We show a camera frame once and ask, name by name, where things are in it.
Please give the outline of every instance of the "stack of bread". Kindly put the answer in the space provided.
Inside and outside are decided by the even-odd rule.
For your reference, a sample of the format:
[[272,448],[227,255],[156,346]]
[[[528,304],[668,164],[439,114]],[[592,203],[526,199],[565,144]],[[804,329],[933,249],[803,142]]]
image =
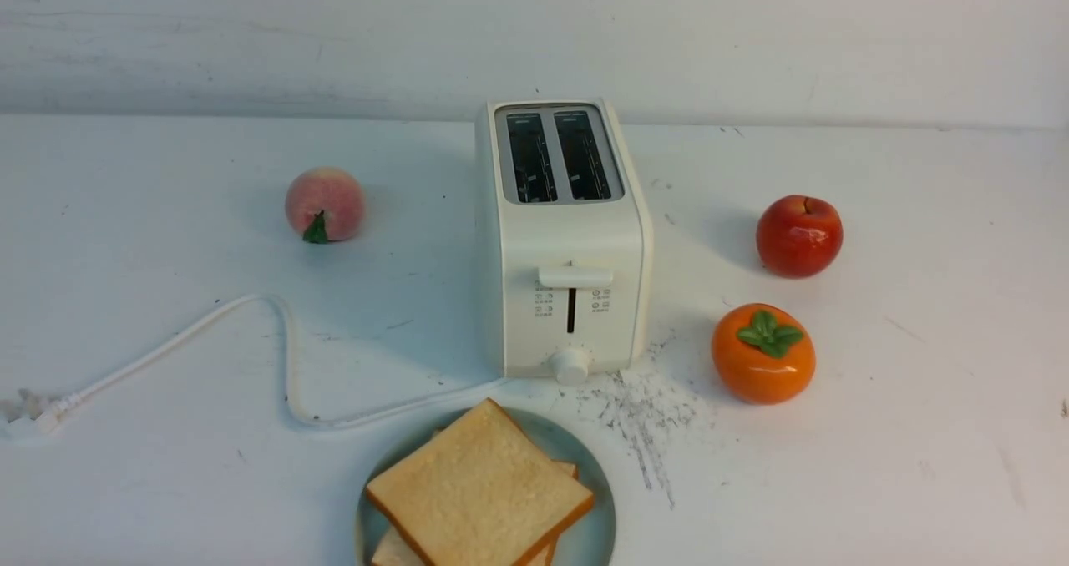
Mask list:
[[551,460],[492,399],[373,478],[392,525],[372,566],[549,566],[593,507],[575,464]]

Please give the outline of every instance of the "plate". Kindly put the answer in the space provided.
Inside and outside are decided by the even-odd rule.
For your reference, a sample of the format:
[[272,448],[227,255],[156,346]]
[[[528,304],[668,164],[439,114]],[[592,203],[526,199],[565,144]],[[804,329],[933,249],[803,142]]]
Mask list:
[[[613,491],[601,464],[590,449],[564,430],[557,423],[538,414],[505,408],[520,428],[527,433],[531,442],[538,445],[547,456],[556,460],[570,461],[579,466],[579,483],[583,483],[594,493],[594,507],[575,524],[572,524],[557,542],[554,564],[572,566],[608,566],[616,545],[616,505],[613,502]],[[435,429],[445,428],[456,418],[462,417],[467,410],[444,414],[428,422],[417,430],[413,430],[378,460],[375,469],[363,483],[367,487],[372,478],[382,474],[408,454],[416,452],[429,440]],[[356,563],[358,566],[370,566],[371,555],[389,529],[389,522],[374,505],[368,501],[367,493],[360,493],[356,506]]]

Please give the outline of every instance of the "power cord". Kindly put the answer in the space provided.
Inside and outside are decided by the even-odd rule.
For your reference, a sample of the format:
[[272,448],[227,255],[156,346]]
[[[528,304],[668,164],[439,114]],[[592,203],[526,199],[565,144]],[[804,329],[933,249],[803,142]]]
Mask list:
[[144,368],[149,364],[158,360],[160,356],[164,356],[165,353],[175,349],[179,345],[183,345],[183,342],[188,340],[191,336],[198,334],[198,332],[202,328],[210,326],[211,323],[218,320],[222,316],[233,311],[246,303],[252,303],[253,301],[264,301],[272,304],[275,307],[275,310],[277,310],[282,317],[285,342],[285,353],[282,357],[282,366],[285,368],[285,403],[289,407],[290,413],[293,415],[294,419],[309,428],[334,430],[356,428],[409,410],[451,401],[470,394],[487,393],[509,381],[509,379],[500,378],[490,382],[435,393],[424,397],[406,399],[383,408],[366,410],[332,419],[322,419],[317,416],[311,416],[300,403],[300,384],[297,378],[297,368],[295,365],[297,357],[297,335],[290,305],[282,297],[274,294],[246,294],[245,296],[241,296],[230,303],[220,305],[215,310],[196,321],[192,325],[187,327],[187,330],[182,331],[182,333],[177,336],[172,337],[143,357],[133,362],[122,369],[119,369],[118,371],[112,372],[110,376],[98,380],[81,391],[71,393],[69,395],[62,397],[46,397],[32,393],[26,388],[19,389],[19,398],[21,399],[20,402],[0,401],[0,416],[2,416],[0,417],[0,424],[4,425],[7,435],[12,439],[22,440],[47,437],[49,433],[53,432],[53,430],[57,429],[57,427],[61,425],[65,418],[69,417],[69,414],[73,413],[78,406],[93,398],[105,388],[114,385],[119,381],[126,379],[126,377],[131,373]]

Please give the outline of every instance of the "peach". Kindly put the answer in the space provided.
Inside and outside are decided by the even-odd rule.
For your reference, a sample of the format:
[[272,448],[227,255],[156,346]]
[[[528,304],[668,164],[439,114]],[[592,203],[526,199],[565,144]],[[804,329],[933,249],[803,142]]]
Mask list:
[[306,242],[329,243],[356,235],[367,202],[363,188],[347,171],[309,169],[285,193],[285,217]]

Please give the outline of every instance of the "toaster dial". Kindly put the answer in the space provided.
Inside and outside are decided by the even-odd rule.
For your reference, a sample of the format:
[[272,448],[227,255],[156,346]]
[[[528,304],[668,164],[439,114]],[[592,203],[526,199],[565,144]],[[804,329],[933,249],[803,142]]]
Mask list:
[[549,367],[558,383],[568,386],[583,384],[590,373],[590,353],[574,347],[561,349],[549,357]]

